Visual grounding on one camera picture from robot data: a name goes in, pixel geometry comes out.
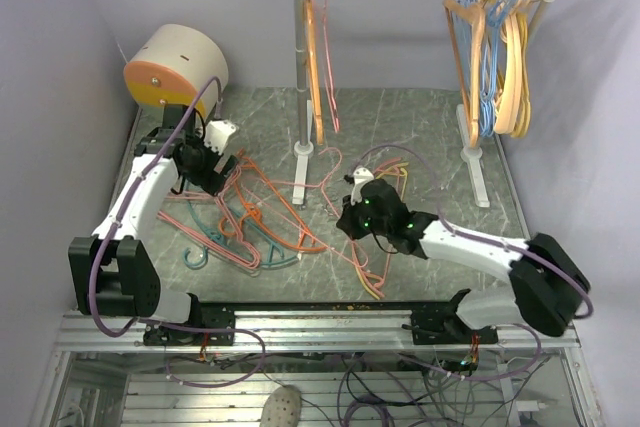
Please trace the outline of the brown wooden hanger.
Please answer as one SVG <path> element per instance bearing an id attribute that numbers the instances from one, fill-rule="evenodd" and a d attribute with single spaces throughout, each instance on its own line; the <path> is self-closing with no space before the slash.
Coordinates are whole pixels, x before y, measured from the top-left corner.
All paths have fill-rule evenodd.
<path id="1" fill-rule="evenodd" d="M 312 0 L 304 0 L 304 8 L 306 21 L 307 70 L 310 83 L 312 115 L 316 131 L 316 143 L 322 145 L 324 143 L 324 126 L 318 73 L 315 17 Z"/>

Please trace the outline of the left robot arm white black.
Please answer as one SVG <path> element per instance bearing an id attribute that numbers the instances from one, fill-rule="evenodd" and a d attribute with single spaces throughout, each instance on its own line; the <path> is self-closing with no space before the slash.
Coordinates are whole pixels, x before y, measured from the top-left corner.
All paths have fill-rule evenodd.
<path id="1" fill-rule="evenodd" d="M 185 105 L 165 107 L 161 124 L 135 146 L 129 177 L 107 217 L 90 236 L 71 242 L 68 258 L 83 314 L 169 322 L 182 344 L 202 336 L 196 296 L 164 287 L 144 246 L 175 184 L 215 196 L 236 169 L 237 159 L 224 151 L 237 126 L 211 120 L 197 133 L 201 117 Z"/>

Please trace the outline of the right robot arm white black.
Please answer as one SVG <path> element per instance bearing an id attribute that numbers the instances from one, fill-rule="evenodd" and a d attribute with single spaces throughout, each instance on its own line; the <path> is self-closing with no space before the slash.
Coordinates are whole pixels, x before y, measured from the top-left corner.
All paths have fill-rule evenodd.
<path id="1" fill-rule="evenodd" d="M 355 181 L 336 226 L 352 240 L 386 239 L 394 254 L 453 262 L 503 282 L 481 292 L 465 289 L 451 299 L 452 311 L 440 327 L 455 343 L 504 324 L 561 337 L 588 303 L 589 281 L 554 237 L 504 238 L 462 228 L 409 209 L 383 179 Z"/>

